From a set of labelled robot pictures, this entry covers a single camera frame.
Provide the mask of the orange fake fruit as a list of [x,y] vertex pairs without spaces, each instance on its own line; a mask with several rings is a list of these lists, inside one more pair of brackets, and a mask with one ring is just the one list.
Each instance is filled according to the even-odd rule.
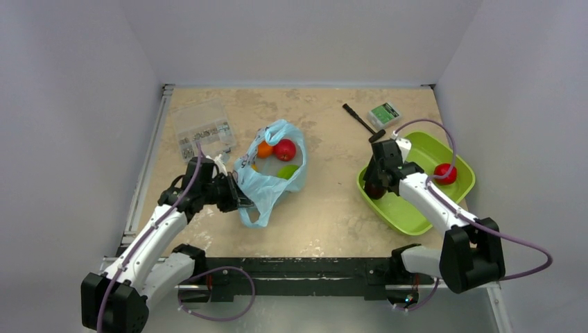
[[273,147],[270,144],[268,144],[266,141],[262,141],[257,146],[257,158],[266,159],[267,157],[270,157],[271,155],[273,155]]

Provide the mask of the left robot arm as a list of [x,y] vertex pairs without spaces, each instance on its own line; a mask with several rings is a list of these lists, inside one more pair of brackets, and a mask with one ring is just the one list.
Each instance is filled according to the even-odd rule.
[[159,258],[174,238],[206,205],[232,212],[248,202],[221,157],[192,158],[185,174],[162,192],[139,235],[101,273],[82,281],[81,321],[96,332],[141,332],[153,307],[182,282],[213,288],[213,274],[230,267],[209,268],[205,251],[180,244],[164,261]]

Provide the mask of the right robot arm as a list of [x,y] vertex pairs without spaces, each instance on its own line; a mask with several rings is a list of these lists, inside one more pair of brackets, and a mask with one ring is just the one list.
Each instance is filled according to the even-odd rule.
[[441,250],[409,245],[394,250],[389,272],[398,282],[416,273],[440,278],[454,293],[462,293],[505,277],[499,227],[479,219],[443,194],[424,170],[406,161],[407,139],[387,139],[371,145],[364,179],[377,189],[403,198],[443,236]]

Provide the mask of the green white small box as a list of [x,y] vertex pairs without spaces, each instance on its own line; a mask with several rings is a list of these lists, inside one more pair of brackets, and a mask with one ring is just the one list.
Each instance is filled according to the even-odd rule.
[[402,118],[401,113],[391,103],[383,103],[367,113],[367,119],[376,130],[385,130]]

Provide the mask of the green plastic bowl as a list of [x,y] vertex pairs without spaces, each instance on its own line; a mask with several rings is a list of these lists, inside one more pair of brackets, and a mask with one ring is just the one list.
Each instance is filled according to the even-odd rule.
[[[415,131],[404,135],[411,141],[412,147],[408,154],[409,162],[416,162],[427,174],[433,173],[439,164],[450,163],[452,151],[447,144],[442,143],[432,135]],[[456,181],[450,185],[440,185],[438,188],[456,203],[460,203],[472,190],[476,182],[473,169],[461,156],[456,159]],[[367,206],[380,217],[384,223],[400,233],[419,236],[426,233],[433,226],[416,207],[408,201],[392,193],[387,193],[379,200],[371,199],[364,192],[363,176],[367,169],[363,168],[356,177],[356,186]]]

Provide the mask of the clear plastic screw organizer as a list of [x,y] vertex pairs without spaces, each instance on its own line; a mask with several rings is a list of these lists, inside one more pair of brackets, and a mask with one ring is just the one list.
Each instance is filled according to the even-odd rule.
[[201,146],[204,154],[226,163],[236,147],[231,125],[220,99],[191,103],[172,112],[172,124],[182,161],[187,163]]

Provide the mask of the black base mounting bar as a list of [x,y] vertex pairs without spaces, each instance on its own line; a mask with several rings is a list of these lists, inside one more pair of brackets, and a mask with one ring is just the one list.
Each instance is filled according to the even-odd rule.
[[391,275],[390,257],[208,257],[181,244],[173,253],[194,259],[179,294],[187,302],[231,302],[237,296],[326,296],[418,301],[418,286],[433,284],[425,274]]

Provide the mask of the blue plastic bag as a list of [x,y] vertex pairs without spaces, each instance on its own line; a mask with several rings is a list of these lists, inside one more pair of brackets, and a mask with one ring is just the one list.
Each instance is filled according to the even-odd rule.
[[[282,139],[289,139],[297,146],[297,155],[289,162],[276,157],[257,158],[257,146],[266,141],[272,147]],[[289,180],[276,176],[284,166],[294,164],[299,169]],[[250,198],[255,206],[238,208],[241,222],[249,228],[264,228],[276,204],[287,194],[299,192],[306,184],[309,166],[309,153],[303,132],[285,119],[279,119],[258,129],[244,155],[234,162],[234,173],[239,188]]]

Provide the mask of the dark red fake fruit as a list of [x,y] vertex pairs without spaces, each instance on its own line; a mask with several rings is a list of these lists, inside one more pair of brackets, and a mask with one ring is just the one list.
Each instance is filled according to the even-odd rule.
[[366,182],[363,188],[365,194],[372,200],[379,200],[388,193],[386,188],[376,186],[371,182]]

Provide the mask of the red fake apple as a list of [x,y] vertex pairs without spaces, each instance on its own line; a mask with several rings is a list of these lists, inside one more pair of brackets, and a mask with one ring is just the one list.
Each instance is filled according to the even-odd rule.
[[457,179],[458,170],[449,163],[442,163],[434,168],[433,175],[438,185],[452,185]]
[[289,139],[282,139],[273,146],[273,155],[282,162],[289,162],[297,155],[297,146]]

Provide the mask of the green fake fruit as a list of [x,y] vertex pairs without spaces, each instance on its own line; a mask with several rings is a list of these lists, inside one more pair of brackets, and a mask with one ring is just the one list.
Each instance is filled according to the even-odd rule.
[[294,173],[299,169],[298,165],[289,164],[283,166],[276,174],[278,178],[289,180],[293,177]]

